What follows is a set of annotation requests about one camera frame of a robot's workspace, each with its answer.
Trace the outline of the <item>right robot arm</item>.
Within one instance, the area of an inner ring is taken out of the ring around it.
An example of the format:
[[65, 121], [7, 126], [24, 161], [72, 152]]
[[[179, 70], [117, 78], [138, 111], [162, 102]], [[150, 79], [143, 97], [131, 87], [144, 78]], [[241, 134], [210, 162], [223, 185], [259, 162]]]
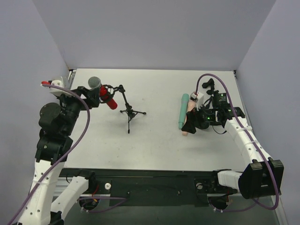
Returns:
[[197, 129], [207, 129], [209, 126], [222, 126], [232, 137], [246, 163], [243, 172], [217, 171], [218, 185], [238, 190], [245, 199], [280, 192], [284, 166], [264, 150], [239, 107], [194, 108], [187, 112], [181, 130], [195, 134]]

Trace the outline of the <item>black tripod microphone stand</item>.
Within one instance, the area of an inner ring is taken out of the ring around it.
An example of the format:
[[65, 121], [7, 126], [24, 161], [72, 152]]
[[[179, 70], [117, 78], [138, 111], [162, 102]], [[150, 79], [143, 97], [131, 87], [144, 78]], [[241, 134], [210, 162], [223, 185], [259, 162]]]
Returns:
[[120, 113], [125, 113], [127, 115], [127, 125], [128, 125], [127, 133], [130, 134], [130, 122], [131, 122], [131, 120], [138, 114], [146, 115], [147, 113], [146, 112], [141, 112], [141, 111], [136, 111], [136, 110], [133, 109], [132, 105], [129, 104], [129, 102], [126, 98], [126, 95], [125, 95], [126, 91], [125, 91], [122, 84], [120, 84], [117, 87], [113, 87], [113, 86], [108, 85], [108, 84], [105, 84], [104, 86], [108, 89], [108, 91], [110, 92], [110, 94], [112, 95], [113, 98], [114, 98], [114, 95], [115, 95], [116, 92], [120, 92], [122, 94], [126, 109], [125, 110], [120, 110]]

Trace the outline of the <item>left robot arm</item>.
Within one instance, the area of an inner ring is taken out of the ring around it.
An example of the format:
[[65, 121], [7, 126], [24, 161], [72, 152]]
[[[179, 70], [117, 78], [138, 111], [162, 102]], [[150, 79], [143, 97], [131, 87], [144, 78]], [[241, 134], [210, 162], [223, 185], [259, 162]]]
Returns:
[[98, 189], [94, 172], [80, 170], [54, 201], [53, 195], [68, 154], [79, 144], [90, 123], [90, 110], [100, 105], [99, 88], [58, 88], [58, 103], [39, 112], [41, 127], [30, 192], [10, 225], [62, 225], [83, 193]]

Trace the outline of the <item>red glitter microphone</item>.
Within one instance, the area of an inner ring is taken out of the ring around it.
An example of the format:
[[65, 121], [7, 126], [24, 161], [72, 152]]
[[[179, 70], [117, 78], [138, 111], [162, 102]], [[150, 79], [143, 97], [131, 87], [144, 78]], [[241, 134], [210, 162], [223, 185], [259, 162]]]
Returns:
[[115, 110], [118, 107], [112, 95], [108, 89], [102, 85], [101, 80], [98, 77], [90, 77], [88, 80], [88, 85], [91, 89], [99, 88], [99, 98], [101, 99], [102, 103], [107, 104], [110, 109]]

